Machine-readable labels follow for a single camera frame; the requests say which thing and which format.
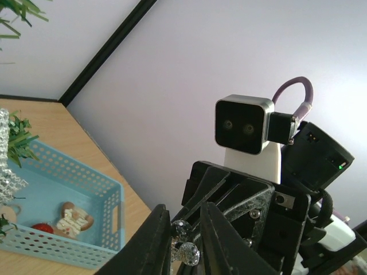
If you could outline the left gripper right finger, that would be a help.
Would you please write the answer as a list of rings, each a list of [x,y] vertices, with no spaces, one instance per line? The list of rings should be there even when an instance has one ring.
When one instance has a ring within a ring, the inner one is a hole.
[[[200,208],[200,232],[205,274],[277,274],[212,202]]]

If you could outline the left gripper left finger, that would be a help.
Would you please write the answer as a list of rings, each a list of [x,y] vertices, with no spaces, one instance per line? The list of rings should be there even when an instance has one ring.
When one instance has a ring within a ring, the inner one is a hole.
[[[164,204],[158,204],[124,248],[96,274],[170,274],[170,263],[170,214]]]

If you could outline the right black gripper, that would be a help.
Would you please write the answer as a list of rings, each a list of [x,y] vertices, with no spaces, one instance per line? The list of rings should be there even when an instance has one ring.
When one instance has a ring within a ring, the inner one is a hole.
[[[206,161],[193,164],[182,198],[181,218],[200,237],[200,206],[214,203],[240,237],[252,242],[277,272],[291,274],[300,247],[309,195]]]

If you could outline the silver sprig ornament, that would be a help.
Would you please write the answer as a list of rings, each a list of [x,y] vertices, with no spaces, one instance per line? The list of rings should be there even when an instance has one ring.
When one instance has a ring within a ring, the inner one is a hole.
[[[180,261],[188,266],[196,266],[201,257],[199,248],[192,242],[192,227],[184,220],[171,223],[171,263]]]

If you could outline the gingerbread figure ornament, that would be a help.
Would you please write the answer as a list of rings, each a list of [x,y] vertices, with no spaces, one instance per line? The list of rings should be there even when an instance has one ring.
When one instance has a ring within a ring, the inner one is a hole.
[[[61,207],[61,218],[54,226],[54,233],[70,239],[88,230],[94,223],[94,218],[85,210],[72,202],[65,202]]]

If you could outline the light blue plastic basket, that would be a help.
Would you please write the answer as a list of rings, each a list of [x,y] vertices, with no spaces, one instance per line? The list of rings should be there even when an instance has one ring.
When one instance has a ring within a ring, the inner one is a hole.
[[[125,244],[124,190],[114,179],[38,140],[35,159],[9,167],[27,185],[15,194],[16,227],[1,249],[98,269]]]

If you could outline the white mesh bow ornament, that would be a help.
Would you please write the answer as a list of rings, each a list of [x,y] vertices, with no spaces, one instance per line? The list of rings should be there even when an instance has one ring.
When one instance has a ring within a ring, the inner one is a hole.
[[[1,108],[1,204],[14,200],[16,192],[28,185],[8,166],[9,132],[9,112]]]

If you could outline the small green christmas tree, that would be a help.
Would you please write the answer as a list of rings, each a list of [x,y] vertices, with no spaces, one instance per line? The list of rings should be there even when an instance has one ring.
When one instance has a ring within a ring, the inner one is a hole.
[[[1,10],[11,10],[17,18],[24,21],[28,26],[32,24],[28,20],[28,15],[33,15],[41,20],[48,21],[43,16],[43,11],[32,1],[1,1]],[[32,135],[29,130],[32,128],[28,119],[21,119],[17,112],[9,112],[9,142],[8,142],[8,161],[15,163],[19,168],[22,167],[22,159],[38,161],[39,158],[30,148],[32,141],[39,138]]]

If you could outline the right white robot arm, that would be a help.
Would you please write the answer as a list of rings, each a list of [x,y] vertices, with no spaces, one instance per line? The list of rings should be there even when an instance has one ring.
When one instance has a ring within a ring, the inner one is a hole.
[[[190,239],[200,246],[203,262],[213,248],[204,244],[201,206],[216,205],[225,218],[220,242],[233,240],[234,258],[246,274],[331,274],[366,248],[359,229],[334,214],[326,187],[353,157],[328,134],[302,122],[292,145],[282,149],[280,183],[209,162],[193,164],[177,220],[190,224]]]

